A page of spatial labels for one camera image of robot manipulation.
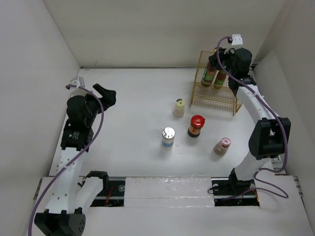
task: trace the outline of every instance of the metal basket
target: metal basket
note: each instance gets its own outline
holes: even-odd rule
[[[228,87],[228,76],[226,76],[223,85],[216,86],[216,88],[213,84],[209,87],[204,87],[201,84],[201,79],[209,61],[208,57],[211,55],[213,55],[213,53],[206,51],[201,51],[200,53],[195,81],[193,83],[190,106],[193,104],[224,111],[231,111],[233,112],[233,115],[235,115],[241,108],[242,103],[234,96]],[[216,80],[217,75],[218,71],[216,72],[212,83]]]

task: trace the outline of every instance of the purple cable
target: purple cable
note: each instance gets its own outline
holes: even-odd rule
[[[225,67],[224,67],[224,66],[222,65],[222,63],[221,63],[221,60],[220,60],[220,57],[219,57],[220,44],[221,44],[221,42],[222,42],[223,40],[225,40],[225,39],[231,39],[231,38],[232,38],[231,36],[225,36],[225,37],[223,37],[222,39],[219,40],[218,45],[217,45],[217,59],[218,59],[218,63],[219,63],[219,65],[220,65],[220,67],[222,68],[222,70],[229,76],[229,78],[231,78],[231,79],[234,80],[235,82],[239,83],[241,86],[247,88],[250,92],[252,92],[252,93],[255,95],[255,91],[254,91],[251,87],[249,87],[248,85],[244,84],[243,82],[239,81],[239,80],[236,79],[234,76],[232,76],[232,75],[225,69]],[[288,155],[287,138],[286,138],[284,126],[282,125],[282,123],[281,123],[280,119],[278,118],[277,114],[276,114],[259,96],[256,96],[256,95],[255,95],[255,97],[256,97],[256,99],[257,99],[268,111],[270,111],[270,113],[275,117],[275,119],[276,119],[276,121],[277,121],[277,123],[278,123],[278,125],[279,125],[279,128],[280,128],[280,130],[281,130],[281,133],[282,133],[282,136],[283,136],[283,143],[284,143],[284,160],[283,160],[283,165],[282,165],[281,169],[279,169],[279,170],[271,170],[271,169],[269,169],[269,168],[260,168],[259,171],[264,171],[264,170],[265,170],[265,171],[270,171],[270,172],[273,172],[273,173],[280,173],[280,172],[283,171],[283,170],[285,169],[285,167],[286,167],[286,164],[287,164],[287,155]],[[270,190],[265,189],[265,188],[251,188],[251,189],[245,191],[244,193],[241,193],[241,194],[239,194],[239,195],[232,196],[232,197],[229,197],[229,198],[223,198],[223,200],[234,199],[234,198],[236,198],[236,197],[242,196],[242,195],[244,195],[244,194],[246,194],[246,193],[248,193],[248,192],[250,192],[250,191],[253,191],[253,190],[264,190],[264,191],[267,191],[267,192],[269,192],[269,193],[273,193],[273,194],[275,194],[275,195],[277,195],[277,196],[279,196],[279,197],[282,197],[282,198],[289,198],[288,194],[287,194],[283,189],[277,187],[276,185],[274,185],[274,184],[272,184],[272,183],[268,183],[268,182],[265,182],[265,181],[263,181],[263,180],[257,179],[256,176],[257,176],[257,174],[259,173],[259,171],[257,171],[257,172],[254,174],[254,179],[256,179],[256,180],[259,181],[259,182],[268,184],[268,185],[270,185],[270,186],[272,186],[272,187],[274,187],[274,188],[279,189],[280,191],[282,191],[282,192],[285,194],[285,196],[280,195],[280,194],[278,194],[278,193],[276,193],[276,192],[270,191]]]
[[[65,88],[68,89],[68,88],[76,88],[77,86],[75,85],[67,85]],[[99,124],[99,127],[97,129],[97,132],[95,133],[94,137],[91,139],[91,141],[86,145],[85,148],[83,148],[72,160],[70,160],[66,166],[70,166],[75,160],[77,160],[89,147],[90,145],[94,142],[94,140],[96,139],[96,137],[98,136],[101,128],[102,128],[102,125],[103,125],[103,121],[104,121],[104,108],[103,108],[103,105],[102,105],[102,102],[99,100],[99,98],[94,95],[94,93],[92,91],[89,91],[87,90],[86,88],[84,87],[81,87],[79,86],[78,87],[79,89],[81,90],[84,90],[85,92],[87,92],[88,94],[92,95],[99,103],[100,105],[100,109],[101,109],[101,119],[100,119],[100,124]],[[41,200],[43,199],[43,197],[45,196],[45,194],[47,193],[48,189],[50,188],[50,186],[55,182],[55,180],[65,171],[65,167],[63,167],[54,177],[53,179],[49,182],[49,184],[47,185],[47,187],[44,189],[44,191],[42,192],[42,194],[40,195],[40,197],[38,198],[34,208],[33,208],[33,211],[31,212],[31,218],[30,218],[30,221],[29,221],[29,227],[28,227],[28,235],[29,236],[32,236],[32,225],[33,225],[33,220],[34,220],[34,217],[35,217],[35,214],[36,214],[36,210],[41,202]]]

